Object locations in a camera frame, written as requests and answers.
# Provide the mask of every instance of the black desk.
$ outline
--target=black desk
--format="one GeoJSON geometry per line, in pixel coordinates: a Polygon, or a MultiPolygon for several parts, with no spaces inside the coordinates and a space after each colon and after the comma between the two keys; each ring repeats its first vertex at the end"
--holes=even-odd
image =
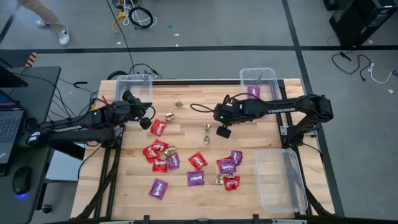
{"type": "MultiPolygon", "coordinates": [[[[23,68],[10,68],[9,70],[21,73],[23,68]]],[[[24,75],[44,78],[57,84],[60,72],[60,67],[32,67],[27,68],[24,75]]],[[[45,121],[54,94],[54,86],[37,78],[22,77],[22,79],[29,86],[27,88],[16,88],[11,96],[27,108],[27,118],[35,117],[39,123],[45,121]]],[[[6,93],[11,92],[11,89],[7,88],[2,90],[6,93]]],[[[18,139],[17,148],[14,151],[15,156],[9,167],[8,175],[0,177],[1,223],[30,222],[50,164],[52,150],[49,147],[26,147],[25,138],[26,136],[20,136],[18,139]],[[24,197],[17,197],[12,191],[12,176],[22,166],[32,168],[32,184],[24,197]]]]}

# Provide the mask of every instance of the blue light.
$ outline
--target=blue light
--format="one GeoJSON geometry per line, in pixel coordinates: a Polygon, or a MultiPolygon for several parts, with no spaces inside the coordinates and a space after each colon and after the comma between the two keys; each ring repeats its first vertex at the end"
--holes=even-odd
{"type": "Polygon", "coordinates": [[[15,197],[16,198],[26,198],[27,196],[29,195],[29,192],[27,192],[27,193],[24,193],[24,194],[22,194],[22,195],[15,195],[15,197]]]}

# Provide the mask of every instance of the clear plastic bin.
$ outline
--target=clear plastic bin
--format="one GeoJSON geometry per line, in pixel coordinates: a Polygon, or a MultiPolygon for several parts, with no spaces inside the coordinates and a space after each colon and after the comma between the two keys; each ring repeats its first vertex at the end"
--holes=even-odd
{"type": "MultiPolygon", "coordinates": [[[[126,90],[130,90],[132,95],[136,98],[139,98],[143,103],[153,102],[154,91],[152,89],[152,76],[150,75],[142,74],[119,76],[116,80],[114,100],[123,100],[122,96],[126,90]]],[[[151,118],[153,114],[153,109],[149,108],[145,114],[145,117],[151,118]]]]}
{"type": "Polygon", "coordinates": [[[269,213],[294,213],[307,209],[303,178],[291,149],[256,152],[254,175],[260,205],[269,213]]]}
{"type": "Polygon", "coordinates": [[[254,93],[253,95],[260,96],[260,99],[265,101],[282,99],[273,69],[244,68],[240,71],[239,77],[242,93],[254,93]]]}

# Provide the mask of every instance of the laptop keyboard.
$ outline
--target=laptop keyboard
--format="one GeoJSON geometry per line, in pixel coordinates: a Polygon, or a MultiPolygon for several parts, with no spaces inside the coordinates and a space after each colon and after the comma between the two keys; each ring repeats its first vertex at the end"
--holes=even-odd
{"type": "Polygon", "coordinates": [[[0,142],[14,140],[20,118],[0,118],[0,142]]]}

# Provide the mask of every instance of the khaki pants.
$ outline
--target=khaki pants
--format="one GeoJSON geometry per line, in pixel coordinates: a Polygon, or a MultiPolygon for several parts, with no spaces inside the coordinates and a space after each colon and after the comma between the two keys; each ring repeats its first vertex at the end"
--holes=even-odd
{"type": "Polygon", "coordinates": [[[61,31],[65,28],[64,25],[59,23],[58,17],[50,9],[47,9],[40,0],[18,0],[18,2],[21,6],[32,10],[40,16],[51,29],[61,31]]]}

